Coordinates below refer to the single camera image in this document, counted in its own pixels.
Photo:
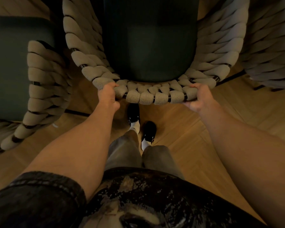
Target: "person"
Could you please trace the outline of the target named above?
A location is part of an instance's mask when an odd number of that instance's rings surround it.
[[[130,129],[109,146],[113,116],[120,107],[115,86],[106,84],[98,92],[95,111],[47,145],[0,190],[0,227],[75,227],[81,222],[81,227],[92,227],[92,216],[114,211],[121,215],[112,227],[118,221],[124,227],[264,226],[186,182],[169,149],[152,146],[153,122],[144,127],[140,156],[137,104],[128,108]],[[198,89],[198,100],[184,105],[200,115],[233,182],[269,226],[285,228],[285,142],[230,116],[206,85],[191,87]]]

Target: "green seat cushion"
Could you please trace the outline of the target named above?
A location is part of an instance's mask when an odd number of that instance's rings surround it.
[[[122,78],[173,80],[190,67],[199,0],[104,0],[103,44]]]
[[[56,47],[55,28],[43,18],[0,17],[0,119],[21,121],[29,99],[27,47],[41,40]]]

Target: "gray pants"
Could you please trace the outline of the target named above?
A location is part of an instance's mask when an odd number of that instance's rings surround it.
[[[115,167],[140,167],[165,172],[181,179],[183,174],[177,167],[166,146],[148,146],[140,155],[138,137],[135,131],[129,130],[109,147],[105,170]]]

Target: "black shoe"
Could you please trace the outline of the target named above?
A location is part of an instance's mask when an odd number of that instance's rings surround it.
[[[139,105],[135,103],[131,103],[128,106],[128,123],[131,124],[132,122],[140,123],[140,117],[139,117]]]
[[[154,142],[154,138],[156,135],[156,125],[154,122],[148,121],[143,127],[143,135],[141,140],[143,141],[144,139],[147,142],[151,142],[151,144]]]

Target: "wooden floor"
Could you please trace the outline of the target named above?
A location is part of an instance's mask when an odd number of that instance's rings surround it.
[[[230,74],[240,70],[240,65],[236,65]],[[70,72],[75,78],[75,87],[69,108],[92,113],[98,101],[96,89],[74,65]],[[215,87],[213,95],[234,117],[285,140],[285,90],[275,93],[270,92],[268,88],[253,91],[246,79],[240,77]],[[126,103],[122,101],[121,109],[114,118],[111,141],[129,128],[125,119],[125,108]],[[156,123],[158,133],[155,145],[166,145],[170,148],[186,180],[259,218],[241,196],[220,162],[198,114],[181,104],[141,105],[140,114],[142,122],[152,120]],[[40,130],[14,150],[0,155],[0,189],[18,176],[48,143],[84,119],[64,114],[56,122],[58,128],[49,126]]]

